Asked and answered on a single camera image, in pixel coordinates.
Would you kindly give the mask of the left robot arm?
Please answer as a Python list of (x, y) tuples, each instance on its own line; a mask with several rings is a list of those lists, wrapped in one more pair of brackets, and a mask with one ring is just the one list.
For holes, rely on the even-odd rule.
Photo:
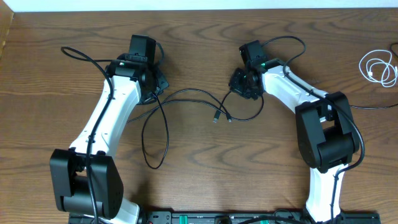
[(153, 53), (122, 54), (101, 72), (104, 88), (89, 121), (50, 158), (55, 204), (93, 223), (139, 223), (140, 207), (124, 198), (114, 157), (134, 107), (156, 100), (168, 83)]

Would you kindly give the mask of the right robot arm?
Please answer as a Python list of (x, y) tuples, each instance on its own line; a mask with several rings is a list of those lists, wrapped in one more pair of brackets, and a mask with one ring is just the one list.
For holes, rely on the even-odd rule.
[(268, 93), (294, 113), (298, 149), (310, 168), (307, 217), (312, 223), (337, 221), (344, 174), (358, 166), (353, 154), (364, 151), (347, 97), (311, 86), (277, 58), (247, 61), (233, 72), (229, 87), (246, 99)]

